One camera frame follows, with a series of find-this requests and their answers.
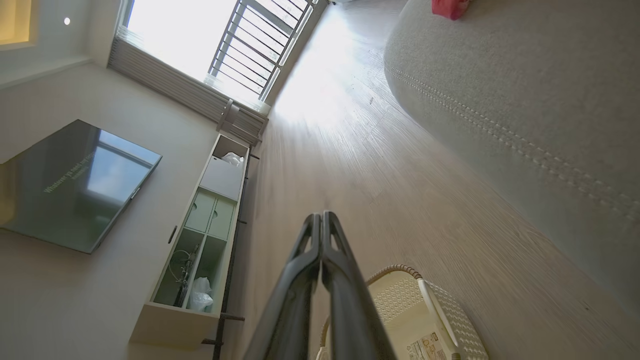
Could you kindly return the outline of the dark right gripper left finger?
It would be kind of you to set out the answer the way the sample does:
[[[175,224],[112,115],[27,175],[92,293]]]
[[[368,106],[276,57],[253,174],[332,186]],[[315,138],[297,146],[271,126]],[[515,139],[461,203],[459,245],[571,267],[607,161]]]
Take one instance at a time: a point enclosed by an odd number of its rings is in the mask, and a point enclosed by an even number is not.
[[[243,359],[306,360],[313,293],[320,271],[322,219],[304,219]]]

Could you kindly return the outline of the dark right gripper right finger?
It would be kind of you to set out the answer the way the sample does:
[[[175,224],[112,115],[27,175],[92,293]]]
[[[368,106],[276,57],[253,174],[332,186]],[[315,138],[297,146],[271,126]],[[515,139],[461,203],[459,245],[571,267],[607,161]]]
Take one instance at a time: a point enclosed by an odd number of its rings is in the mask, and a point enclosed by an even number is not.
[[[338,216],[323,212],[322,283],[330,294],[332,360],[395,360],[391,341]]]

